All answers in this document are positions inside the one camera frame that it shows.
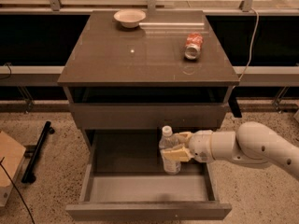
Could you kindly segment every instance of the red can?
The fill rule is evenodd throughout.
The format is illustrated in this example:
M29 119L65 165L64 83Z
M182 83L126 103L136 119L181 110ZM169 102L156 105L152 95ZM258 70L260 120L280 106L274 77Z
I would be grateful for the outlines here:
M189 60L195 60L199 57L204 38L198 33L191 33L187 37L185 45L185 57Z

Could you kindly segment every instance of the clear plastic bottle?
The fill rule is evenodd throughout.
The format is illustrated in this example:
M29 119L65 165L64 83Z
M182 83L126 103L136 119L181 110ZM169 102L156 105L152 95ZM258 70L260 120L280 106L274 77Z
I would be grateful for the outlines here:
M177 137L172 133L172 128L170 126L164 126L162 128L162 138L159 142L159 149L160 152L163 149L168 149L170 147L174 147L178 145L178 139ZM164 163L164 170L169 175L176 175L180 171L180 161L170 161L166 158L164 158L163 153L161 152L161 156Z

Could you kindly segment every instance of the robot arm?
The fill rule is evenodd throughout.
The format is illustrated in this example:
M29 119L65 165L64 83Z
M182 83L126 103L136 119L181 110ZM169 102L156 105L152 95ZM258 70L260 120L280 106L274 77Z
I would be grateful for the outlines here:
M177 137L183 145L168 150L167 159L226 160L252 168L273 163L299 180L299 148L260 123L244 123L236 133L199 131L177 133Z

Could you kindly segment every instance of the drawer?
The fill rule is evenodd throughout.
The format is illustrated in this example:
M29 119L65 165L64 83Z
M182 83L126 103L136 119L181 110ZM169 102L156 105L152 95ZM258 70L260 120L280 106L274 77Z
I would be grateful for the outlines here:
M167 175L156 131L96 131L78 204L67 212L76 221L224 219L208 165L190 161Z
M156 129L164 125L220 128L227 105L90 105L71 104L74 121L84 130Z

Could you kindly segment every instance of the bowl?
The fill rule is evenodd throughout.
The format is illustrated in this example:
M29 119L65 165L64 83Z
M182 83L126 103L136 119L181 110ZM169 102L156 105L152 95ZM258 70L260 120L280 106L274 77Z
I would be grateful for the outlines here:
M114 14L116 21L119 21L123 27L135 28L146 18L145 12L142 10L125 9Z

